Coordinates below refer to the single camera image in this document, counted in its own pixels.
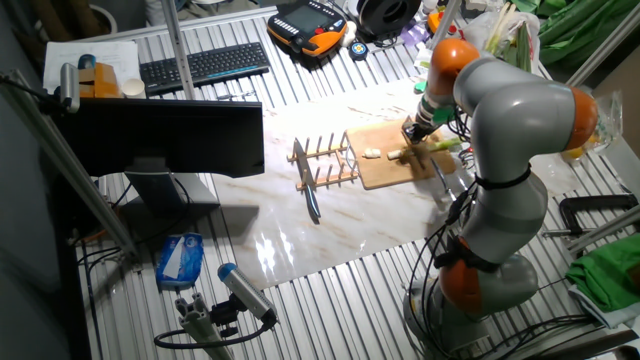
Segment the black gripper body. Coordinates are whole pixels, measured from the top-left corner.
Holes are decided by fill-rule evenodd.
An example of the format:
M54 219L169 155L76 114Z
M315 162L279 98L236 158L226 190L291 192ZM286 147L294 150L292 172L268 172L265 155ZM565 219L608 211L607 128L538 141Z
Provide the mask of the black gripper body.
M415 121L405 121L403 123L403 134L409 143L420 143L432 133L433 126L430 123Z

